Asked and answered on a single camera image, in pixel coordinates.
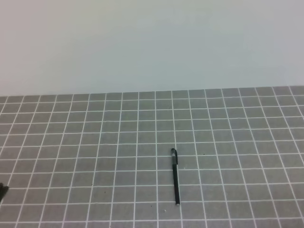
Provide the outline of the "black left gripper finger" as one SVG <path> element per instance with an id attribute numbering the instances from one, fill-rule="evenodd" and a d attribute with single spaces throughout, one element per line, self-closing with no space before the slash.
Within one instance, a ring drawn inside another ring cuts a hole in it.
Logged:
<path id="1" fill-rule="evenodd" d="M 0 202 L 2 202 L 3 198 L 9 191 L 9 186 L 5 186 L 3 183 L 0 183 Z"/>

